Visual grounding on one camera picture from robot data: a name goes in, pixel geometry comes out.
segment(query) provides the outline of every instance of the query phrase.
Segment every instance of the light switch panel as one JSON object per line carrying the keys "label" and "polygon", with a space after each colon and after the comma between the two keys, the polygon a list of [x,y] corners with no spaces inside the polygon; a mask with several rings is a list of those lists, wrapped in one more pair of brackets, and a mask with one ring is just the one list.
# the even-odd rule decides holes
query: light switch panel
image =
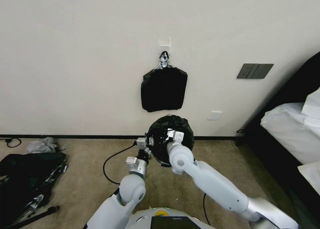
{"label": "light switch panel", "polygon": [[244,64],[237,76],[238,79],[263,79],[274,64]]}

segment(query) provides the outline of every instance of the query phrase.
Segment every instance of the black baseboard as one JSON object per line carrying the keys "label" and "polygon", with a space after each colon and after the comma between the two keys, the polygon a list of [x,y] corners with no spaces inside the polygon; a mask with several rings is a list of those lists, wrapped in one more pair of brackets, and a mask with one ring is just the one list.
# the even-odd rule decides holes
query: black baseboard
{"label": "black baseboard", "polygon": [[[137,139],[144,137],[143,135],[14,135],[14,134],[0,134],[0,138],[75,138],[75,139]],[[195,140],[237,140],[240,137],[236,136],[195,136]]]}

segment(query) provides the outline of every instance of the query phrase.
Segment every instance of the crumpled plastic bag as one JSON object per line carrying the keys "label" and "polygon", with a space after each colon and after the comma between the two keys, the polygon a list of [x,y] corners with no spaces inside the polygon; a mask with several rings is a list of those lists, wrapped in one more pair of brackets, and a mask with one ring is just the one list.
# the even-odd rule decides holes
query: crumpled plastic bag
{"label": "crumpled plastic bag", "polygon": [[67,148],[67,145],[58,147],[57,142],[52,137],[46,137],[42,141],[35,140],[28,144],[27,153],[45,153],[45,152],[58,152]]}

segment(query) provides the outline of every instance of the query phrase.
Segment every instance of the beige carpet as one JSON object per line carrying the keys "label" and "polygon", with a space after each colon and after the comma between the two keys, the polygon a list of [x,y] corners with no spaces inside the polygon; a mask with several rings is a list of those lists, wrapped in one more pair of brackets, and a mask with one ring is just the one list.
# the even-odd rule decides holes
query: beige carpet
{"label": "beige carpet", "polygon": [[[34,139],[22,139],[23,143],[17,148],[7,148],[0,141],[0,159],[10,153],[25,153],[27,144],[32,140]],[[133,140],[60,139],[59,143],[68,145],[68,149],[64,151],[69,155],[68,169],[57,181],[47,207],[59,205],[61,210],[25,226],[25,229],[82,228],[117,188],[117,185],[111,184],[104,177],[103,162],[115,152],[130,146]],[[125,159],[127,156],[135,156],[136,150],[134,147],[109,161],[106,172],[111,179],[120,182],[127,175]],[[233,141],[196,141],[193,153],[197,160],[206,161],[246,195],[263,197],[297,219],[289,198],[250,149],[237,148]],[[185,211],[206,222],[202,208],[203,192],[193,184],[189,176],[175,175],[170,168],[161,167],[152,158],[145,182],[146,196],[136,207],[137,210],[147,209],[149,206],[169,207]],[[217,229],[249,228],[245,220],[224,210],[209,197],[206,198],[206,210],[211,225]]]}

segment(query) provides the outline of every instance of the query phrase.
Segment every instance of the black plastic bag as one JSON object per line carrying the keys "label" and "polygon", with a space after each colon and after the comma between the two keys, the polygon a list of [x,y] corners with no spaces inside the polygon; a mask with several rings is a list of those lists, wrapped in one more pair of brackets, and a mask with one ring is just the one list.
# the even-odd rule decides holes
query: black plastic bag
{"label": "black plastic bag", "polygon": [[156,120],[149,128],[146,134],[147,138],[152,138],[153,145],[148,145],[155,159],[161,163],[162,166],[171,166],[169,162],[169,155],[167,153],[167,144],[170,142],[166,140],[168,129],[173,129],[184,133],[182,145],[190,150],[193,148],[194,136],[188,120],[176,115],[166,115]]}
{"label": "black plastic bag", "polygon": [[5,176],[0,180],[0,228],[28,213],[32,204],[40,207],[49,202],[65,162],[62,152],[9,154],[0,162],[0,177]]}
{"label": "black plastic bag", "polygon": [[188,75],[172,66],[164,51],[159,65],[143,76],[141,102],[148,112],[177,110],[182,107]]}

